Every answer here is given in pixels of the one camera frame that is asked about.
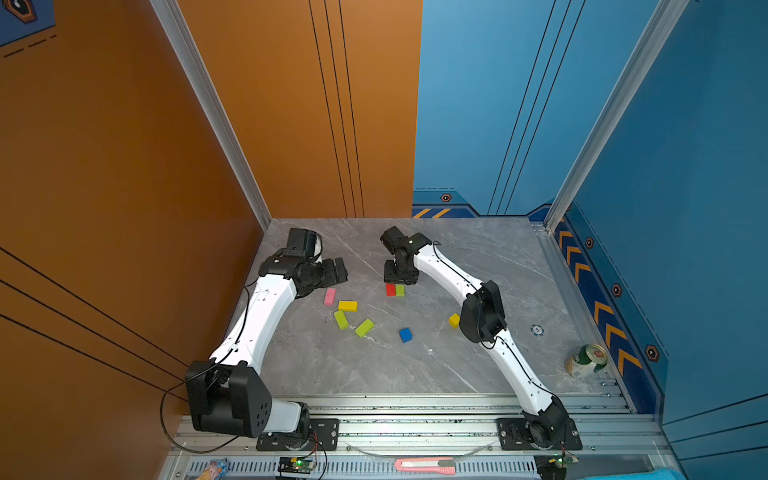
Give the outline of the yellow long wood block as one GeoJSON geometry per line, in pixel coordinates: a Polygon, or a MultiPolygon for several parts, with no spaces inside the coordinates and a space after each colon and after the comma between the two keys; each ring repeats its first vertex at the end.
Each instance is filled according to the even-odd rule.
{"type": "Polygon", "coordinates": [[[338,309],[344,312],[357,312],[358,302],[357,301],[340,301],[338,304],[338,309]]]}

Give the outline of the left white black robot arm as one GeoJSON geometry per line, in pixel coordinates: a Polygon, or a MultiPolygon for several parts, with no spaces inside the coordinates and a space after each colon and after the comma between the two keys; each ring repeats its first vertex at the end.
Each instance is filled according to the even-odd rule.
{"type": "Polygon", "coordinates": [[[294,300],[316,289],[344,283],[341,258],[289,255],[268,257],[259,267],[244,312],[233,330],[205,361],[193,362],[182,381],[193,428],[198,432],[257,439],[271,435],[289,449],[311,436],[308,406],[277,400],[261,378],[276,328],[294,300]]]}

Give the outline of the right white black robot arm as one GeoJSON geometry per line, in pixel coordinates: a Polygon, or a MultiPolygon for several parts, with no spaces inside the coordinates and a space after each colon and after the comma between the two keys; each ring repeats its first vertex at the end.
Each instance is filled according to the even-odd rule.
{"type": "Polygon", "coordinates": [[[414,285],[421,274],[437,282],[460,304],[459,329],[483,347],[512,387],[522,408],[529,440],[539,449],[561,448],[571,428],[559,398],[534,372],[514,341],[506,322],[499,286],[482,281],[449,260],[439,243],[421,233],[405,235],[393,226],[380,237],[392,256],[384,265],[388,284],[414,285]]]}

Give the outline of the pink wood block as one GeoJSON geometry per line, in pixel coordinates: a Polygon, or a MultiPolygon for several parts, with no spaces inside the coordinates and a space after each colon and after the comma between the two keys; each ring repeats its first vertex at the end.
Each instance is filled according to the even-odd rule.
{"type": "Polygon", "coordinates": [[[328,288],[324,296],[324,304],[326,306],[332,306],[335,304],[337,290],[335,288],[328,288]]]}

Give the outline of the blue wood block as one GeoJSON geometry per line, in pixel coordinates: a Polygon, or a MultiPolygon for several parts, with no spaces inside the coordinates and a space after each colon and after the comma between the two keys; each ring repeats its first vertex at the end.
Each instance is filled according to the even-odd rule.
{"type": "Polygon", "coordinates": [[[412,332],[409,328],[403,328],[399,331],[400,339],[403,343],[407,343],[413,339],[412,332]]]}

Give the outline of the green circuit board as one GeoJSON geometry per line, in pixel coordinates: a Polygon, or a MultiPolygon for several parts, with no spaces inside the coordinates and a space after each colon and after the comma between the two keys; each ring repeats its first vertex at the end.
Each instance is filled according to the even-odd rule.
{"type": "Polygon", "coordinates": [[[304,479],[315,473],[318,463],[305,457],[280,457],[276,473],[278,478],[304,479]]]}

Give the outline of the pink utility knife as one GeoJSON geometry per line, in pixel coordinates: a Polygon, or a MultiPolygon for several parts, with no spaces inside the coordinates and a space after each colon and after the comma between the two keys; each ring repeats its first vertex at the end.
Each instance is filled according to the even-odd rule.
{"type": "Polygon", "coordinates": [[[455,475],[456,462],[452,457],[402,458],[395,460],[398,472],[455,475]]]}

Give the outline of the colourful snack wrapper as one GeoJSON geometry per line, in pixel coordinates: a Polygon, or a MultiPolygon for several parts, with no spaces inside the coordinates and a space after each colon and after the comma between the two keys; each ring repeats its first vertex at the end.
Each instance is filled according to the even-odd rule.
{"type": "Polygon", "coordinates": [[[223,480],[229,472],[229,462],[226,459],[210,461],[196,480],[223,480]]]}

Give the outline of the right small circuit board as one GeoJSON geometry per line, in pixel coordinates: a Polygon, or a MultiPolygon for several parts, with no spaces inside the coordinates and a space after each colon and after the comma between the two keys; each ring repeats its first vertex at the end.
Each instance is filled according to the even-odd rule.
{"type": "Polygon", "coordinates": [[[549,463],[558,469],[567,469],[570,465],[579,462],[579,458],[575,455],[561,455],[552,458],[549,463]]]}

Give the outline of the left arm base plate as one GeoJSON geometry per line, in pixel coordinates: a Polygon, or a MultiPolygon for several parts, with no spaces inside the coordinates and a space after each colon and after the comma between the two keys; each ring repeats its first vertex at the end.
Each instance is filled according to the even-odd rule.
{"type": "Polygon", "coordinates": [[[309,452],[316,447],[316,442],[326,452],[336,451],[339,440],[339,420],[337,418],[311,418],[308,437],[300,440],[288,433],[267,433],[258,437],[256,449],[260,452],[309,452]]]}

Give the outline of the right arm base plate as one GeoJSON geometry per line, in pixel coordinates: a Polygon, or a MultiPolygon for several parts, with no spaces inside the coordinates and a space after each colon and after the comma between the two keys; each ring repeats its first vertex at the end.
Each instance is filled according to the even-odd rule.
{"type": "Polygon", "coordinates": [[[583,443],[577,425],[569,418],[559,440],[550,447],[541,447],[534,443],[528,432],[528,422],[520,418],[498,418],[495,420],[497,436],[503,451],[555,451],[564,448],[567,451],[580,451],[583,443]]]}

